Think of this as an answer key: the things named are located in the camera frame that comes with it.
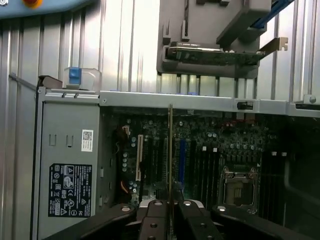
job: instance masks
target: motherboard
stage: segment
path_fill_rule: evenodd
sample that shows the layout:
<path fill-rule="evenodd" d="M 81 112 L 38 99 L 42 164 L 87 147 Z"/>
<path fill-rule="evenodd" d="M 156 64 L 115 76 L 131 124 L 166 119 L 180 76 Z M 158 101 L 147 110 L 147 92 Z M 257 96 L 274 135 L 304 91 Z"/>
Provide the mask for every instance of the motherboard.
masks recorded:
<path fill-rule="evenodd" d="M 277 176 L 270 166 L 272 156 L 281 154 L 278 117 L 176 110 L 171 159 L 168 115 L 124 113 L 118 119 L 128 138 L 121 171 L 132 204 L 158 198 L 171 171 L 172 184 L 184 199 L 201 201 L 207 209 L 230 204 L 251 214 L 269 214 L 283 181 L 283 173 Z"/>

